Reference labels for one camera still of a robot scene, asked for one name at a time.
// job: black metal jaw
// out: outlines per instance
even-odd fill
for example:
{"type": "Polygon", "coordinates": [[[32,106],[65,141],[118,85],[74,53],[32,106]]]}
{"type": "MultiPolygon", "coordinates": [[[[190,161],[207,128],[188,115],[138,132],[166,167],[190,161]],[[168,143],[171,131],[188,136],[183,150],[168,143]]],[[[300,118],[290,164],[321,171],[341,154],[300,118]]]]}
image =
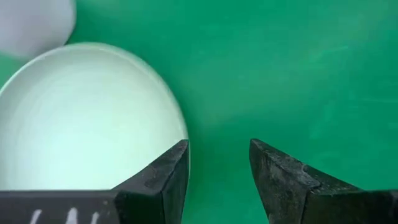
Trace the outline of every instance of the black metal jaw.
{"type": "Polygon", "coordinates": [[[361,190],[256,139],[249,157],[270,224],[398,223],[398,190],[361,190]]]}
{"type": "Polygon", "coordinates": [[[111,190],[0,192],[0,223],[179,224],[188,153],[182,140],[111,190]]]}

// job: glossy white surface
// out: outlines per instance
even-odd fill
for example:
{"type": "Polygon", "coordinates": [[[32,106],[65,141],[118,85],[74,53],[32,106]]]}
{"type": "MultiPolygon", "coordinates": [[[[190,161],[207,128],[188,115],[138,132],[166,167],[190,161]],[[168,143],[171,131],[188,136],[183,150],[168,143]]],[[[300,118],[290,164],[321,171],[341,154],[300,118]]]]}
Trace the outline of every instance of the glossy white surface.
{"type": "Polygon", "coordinates": [[[0,91],[0,190],[110,189],[186,138],[172,93],[142,60],[68,45],[0,91]]]}
{"type": "Polygon", "coordinates": [[[74,0],[0,0],[0,51],[32,59],[65,44],[75,20],[74,0]]]}

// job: green surface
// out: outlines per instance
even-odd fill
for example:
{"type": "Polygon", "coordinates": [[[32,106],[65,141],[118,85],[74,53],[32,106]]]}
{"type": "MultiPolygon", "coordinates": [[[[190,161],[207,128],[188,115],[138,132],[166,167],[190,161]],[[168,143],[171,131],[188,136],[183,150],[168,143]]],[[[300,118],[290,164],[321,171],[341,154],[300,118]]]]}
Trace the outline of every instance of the green surface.
{"type": "MultiPolygon", "coordinates": [[[[78,0],[70,42],[169,84],[192,147],[183,223],[266,223],[250,138],[365,189],[398,188],[398,1],[78,0]]],[[[17,69],[0,60],[0,80],[17,69]]]]}

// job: white marking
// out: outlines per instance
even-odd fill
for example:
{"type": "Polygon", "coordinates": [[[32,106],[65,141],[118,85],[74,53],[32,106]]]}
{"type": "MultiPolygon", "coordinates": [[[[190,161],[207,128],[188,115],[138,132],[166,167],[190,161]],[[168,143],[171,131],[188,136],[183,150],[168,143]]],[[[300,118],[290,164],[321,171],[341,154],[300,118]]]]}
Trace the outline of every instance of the white marking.
{"type": "Polygon", "coordinates": [[[40,214],[42,213],[41,209],[37,209],[33,212],[32,218],[30,219],[30,224],[36,224],[37,220],[40,217],[40,214]]]}
{"type": "Polygon", "coordinates": [[[100,214],[98,212],[95,212],[93,214],[93,217],[91,218],[91,224],[97,224],[99,217],[100,217],[100,214]]]}
{"type": "Polygon", "coordinates": [[[77,222],[77,209],[71,208],[68,212],[67,222],[65,224],[78,224],[77,222]]]}

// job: white bowl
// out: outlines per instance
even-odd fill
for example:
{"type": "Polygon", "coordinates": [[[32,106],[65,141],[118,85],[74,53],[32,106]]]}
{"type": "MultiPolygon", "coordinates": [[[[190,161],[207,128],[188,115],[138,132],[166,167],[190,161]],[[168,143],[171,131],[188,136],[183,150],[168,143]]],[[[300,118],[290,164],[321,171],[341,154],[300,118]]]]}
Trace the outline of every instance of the white bowl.
{"type": "Polygon", "coordinates": [[[73,0],[0,0],[0,51],[32,59],[64,45],[75,21],[73,0]]]}
{"type": "Polygon", "coordinates": [[[187,138],[150,66],[109,45],[67,45],[0,90],[0,190],[110,189],[187,138]]]}

